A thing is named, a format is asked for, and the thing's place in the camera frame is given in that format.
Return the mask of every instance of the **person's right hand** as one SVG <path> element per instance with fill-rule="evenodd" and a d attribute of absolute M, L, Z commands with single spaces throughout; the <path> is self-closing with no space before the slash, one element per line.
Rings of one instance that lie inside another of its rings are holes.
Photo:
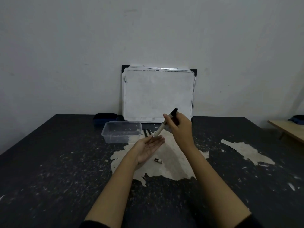
<path fill-rule="evenodd" d="M 176 118 L 179 121 L 179 125 L 175 125 L 172 119 L 167 115 L 163 115 L 170 129 L 172 130 L 173 137 L 182 150 L 185 152 L 188 149 L 194 148 L 194 141 L 192 137 L 192 123 L 182 113 L 176 113 Z"/>

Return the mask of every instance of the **whiteboard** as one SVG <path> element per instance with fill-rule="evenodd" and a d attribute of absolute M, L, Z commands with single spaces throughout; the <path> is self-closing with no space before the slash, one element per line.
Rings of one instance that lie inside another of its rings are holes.
<path fill-rule="evenodd" d="M 123 66 L 123 116 L 127 121 L 162 123 L 175 107 L 192 118 L 196 70 Z"/>

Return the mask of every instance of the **transparent plastic box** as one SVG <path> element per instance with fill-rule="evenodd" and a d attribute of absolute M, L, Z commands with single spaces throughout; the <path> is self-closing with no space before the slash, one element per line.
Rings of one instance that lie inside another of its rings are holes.
<path fill-rule="evenodd" d="M 141 135 L 140 122 L 107 122 L 101 135 L 106 143 L 135 143 Z"/>

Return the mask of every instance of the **open palm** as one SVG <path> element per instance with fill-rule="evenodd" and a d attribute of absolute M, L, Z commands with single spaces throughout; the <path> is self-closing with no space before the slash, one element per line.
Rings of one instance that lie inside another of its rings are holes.
<path fill-rule="evenodd" d="M 138 164 L 147 161 L 155 151 L 165 143 L 165 138 L 158 136 L 156 138 L 149 137 L 138 140 L 132 147 L 132 151 L 136 153 Z"/>

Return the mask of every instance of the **white wall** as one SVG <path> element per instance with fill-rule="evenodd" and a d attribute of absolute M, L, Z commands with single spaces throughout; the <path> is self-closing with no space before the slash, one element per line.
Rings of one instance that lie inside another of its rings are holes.
<path fill-rule="evenodd" d="M 197 68 L 194 115 L 286 118 L 304 86 L 303 5 L 0 0 L 0 153 L 56 113 L 119 113 L 122 64 Z"/>

